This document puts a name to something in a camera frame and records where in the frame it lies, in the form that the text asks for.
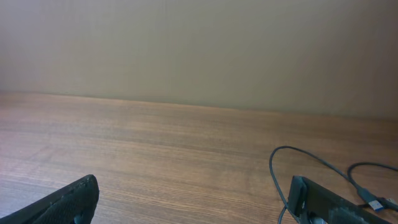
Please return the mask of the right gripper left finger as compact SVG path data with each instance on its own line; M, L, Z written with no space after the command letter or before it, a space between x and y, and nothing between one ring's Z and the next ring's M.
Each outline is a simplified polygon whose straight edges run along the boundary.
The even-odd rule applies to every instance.
M1 224L90 224L100 191L93 174L1 218Z

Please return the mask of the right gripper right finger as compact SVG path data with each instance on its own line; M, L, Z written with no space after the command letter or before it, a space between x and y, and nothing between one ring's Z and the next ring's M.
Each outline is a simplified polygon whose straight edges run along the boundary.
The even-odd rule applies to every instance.
M287 209L299 223L390 224L302 176L292 178Z

